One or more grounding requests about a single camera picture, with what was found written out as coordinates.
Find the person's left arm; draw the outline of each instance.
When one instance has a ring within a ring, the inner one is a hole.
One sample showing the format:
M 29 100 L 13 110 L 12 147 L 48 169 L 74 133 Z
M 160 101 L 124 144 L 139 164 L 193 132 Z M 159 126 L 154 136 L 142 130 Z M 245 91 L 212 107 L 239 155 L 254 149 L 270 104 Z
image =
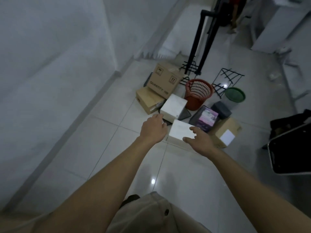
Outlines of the person's left arm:
M 105 232 L 142 160 L 167 134 L 162 118 L 162 114 L 148 118 L 133 144 L 76 190 L 35 232 Z

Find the person's right arm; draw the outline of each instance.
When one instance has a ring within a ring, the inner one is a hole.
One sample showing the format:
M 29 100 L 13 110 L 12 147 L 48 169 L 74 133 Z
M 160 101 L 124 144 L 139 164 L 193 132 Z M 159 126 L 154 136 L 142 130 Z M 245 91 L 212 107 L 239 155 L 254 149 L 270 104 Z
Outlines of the person's right arm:
M 191 127 L 190 130 L 196 133 L 196 137 L 184 138 L 184 141 L 214 163 L 258 232 L 311 232 L 309 217 L 261 184 L 225 152 L 215 148 L 208 134 L 197 127 Z

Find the brown cardboard box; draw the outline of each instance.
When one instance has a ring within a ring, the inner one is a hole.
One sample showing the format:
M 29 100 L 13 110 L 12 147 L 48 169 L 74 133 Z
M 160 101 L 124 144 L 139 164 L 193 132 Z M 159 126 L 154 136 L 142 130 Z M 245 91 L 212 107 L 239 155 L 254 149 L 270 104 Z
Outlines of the brown cardboard box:
M 217 148 L 226 148 L 241 130 L 241 125 L 229 117 L 218 121 L 208 134 Z
M 136 91 L 136 99 L 144 108 L 147 114 L 157 111 L 165 102 L 165 99 L 151 90 L 143 87 Z
M 179 71 L 178 67 L 168 62 L 160 62 L 155 67 L 147 87 L 168 99 L 183 78 L 184 74 Z

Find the person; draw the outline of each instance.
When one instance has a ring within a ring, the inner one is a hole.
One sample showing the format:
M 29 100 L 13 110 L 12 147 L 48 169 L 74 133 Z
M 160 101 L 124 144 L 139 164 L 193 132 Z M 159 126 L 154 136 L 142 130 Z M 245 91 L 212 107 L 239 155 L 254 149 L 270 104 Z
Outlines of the person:
M 156 192 L 120 208 L 142 160 L 167 134 L 162 118 L 162 114 L 148 118 L 133 144 L 84 183 L 47 219 L 36 223 L 34 232 L 209 232 Z M 195 138 L 185 137 L 184 141 L 213 162 L 258 232 L 311 232 L 311 219 L 215 148 L 207 133 L 197 127 L 190 130 L 196 134 Z

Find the red trash bin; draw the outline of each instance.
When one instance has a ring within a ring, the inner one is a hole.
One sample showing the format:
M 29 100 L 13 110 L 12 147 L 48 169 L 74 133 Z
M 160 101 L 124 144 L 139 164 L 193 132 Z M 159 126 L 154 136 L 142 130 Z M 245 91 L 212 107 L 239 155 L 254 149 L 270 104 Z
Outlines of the red trash bin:
M 213 87 L 202 79 L 191 79 L 186 83 L 186 109 L 199 109 L 207 98 L 213 94 Z

